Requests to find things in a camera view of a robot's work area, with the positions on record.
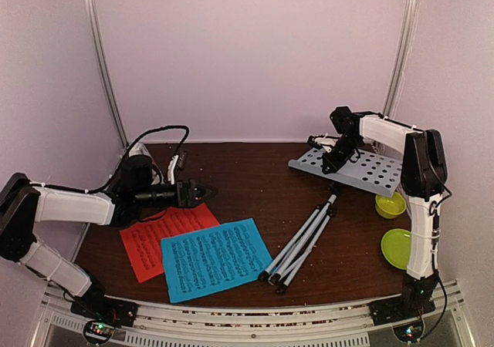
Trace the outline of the blue sheet music page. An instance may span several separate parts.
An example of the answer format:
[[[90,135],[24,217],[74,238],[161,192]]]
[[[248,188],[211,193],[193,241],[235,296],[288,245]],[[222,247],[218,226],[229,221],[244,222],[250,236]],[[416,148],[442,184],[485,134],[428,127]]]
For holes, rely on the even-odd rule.
[[[161,253],[172,304],[255,281],[272,262],[251,218],[165,238]]]

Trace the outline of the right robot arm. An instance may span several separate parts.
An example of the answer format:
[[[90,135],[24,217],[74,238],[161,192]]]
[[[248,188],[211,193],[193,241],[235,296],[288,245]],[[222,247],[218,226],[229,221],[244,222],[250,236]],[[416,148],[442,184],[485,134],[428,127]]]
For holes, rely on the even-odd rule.
[[[354,113],[338,106],[329,118],[339,133],[323,155],[323,172],[336,173],[365,141],[372,140],[402,155],[401,186],[411,209],[411,252],[400,296],[391,304],[409,318],[426,309],[438,284],[437,251],[442,203],[452,196],[441,134],[420,130],[370,111]]]

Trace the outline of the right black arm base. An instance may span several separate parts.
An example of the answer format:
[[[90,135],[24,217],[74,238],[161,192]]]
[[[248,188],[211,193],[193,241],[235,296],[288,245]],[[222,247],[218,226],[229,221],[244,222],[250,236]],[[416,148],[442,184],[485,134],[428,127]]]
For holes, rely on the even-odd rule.
[[[421,280],[404,277],[398,296],[370,302],[368,307],[375,326],[399,322],[433,312],[435,303],[432,293],[438,284],[435,276]]]

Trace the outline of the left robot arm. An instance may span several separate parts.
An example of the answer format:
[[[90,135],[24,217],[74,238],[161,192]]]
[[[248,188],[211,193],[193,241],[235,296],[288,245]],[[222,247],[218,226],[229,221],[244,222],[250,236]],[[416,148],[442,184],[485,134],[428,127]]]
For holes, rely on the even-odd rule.
[[[124,228],[136,223],[146,209],[195,208],[216,190],[196,180],[176,178],[179,160],[179,156],[172,158],[168,176],[163,178],[151,157],[128,157],[109,185],[95,190],[49,186],[14,173],[1,190],[1,257],[81,298],[82,308],[94,319],[106,318],[111,304],[101,295],[101,285],[38,238],[35,226],[60,222]]]

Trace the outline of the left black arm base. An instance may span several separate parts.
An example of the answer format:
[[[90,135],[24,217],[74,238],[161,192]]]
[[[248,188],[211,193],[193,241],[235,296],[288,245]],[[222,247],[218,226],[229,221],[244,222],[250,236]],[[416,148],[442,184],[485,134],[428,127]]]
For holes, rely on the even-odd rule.
[[[115,327],[132,327],[138,304],[105,295],[102,285],[91,285],[81,297],[74,296],[70,311],[76,315],[96,319]]]

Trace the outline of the white folding music stand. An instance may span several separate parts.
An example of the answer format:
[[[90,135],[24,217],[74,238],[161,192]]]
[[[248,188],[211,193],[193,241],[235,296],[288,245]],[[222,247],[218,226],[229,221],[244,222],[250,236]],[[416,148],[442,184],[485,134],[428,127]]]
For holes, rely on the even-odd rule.
[[[331,180],[330,196],[324,204],[317,206],[298,231],[292,236],[275,259],[260,272],[258,279],[278,287],[284,293],[302,265],[309,257],[324,229],[335,215],[335,202],[345,186],[392,197],[400,182],[402,162],[383,155],[359,150],[361,158],[356,163],[347,162],[336,173],[322,172],[324,150],[312,149],[289,167]]]

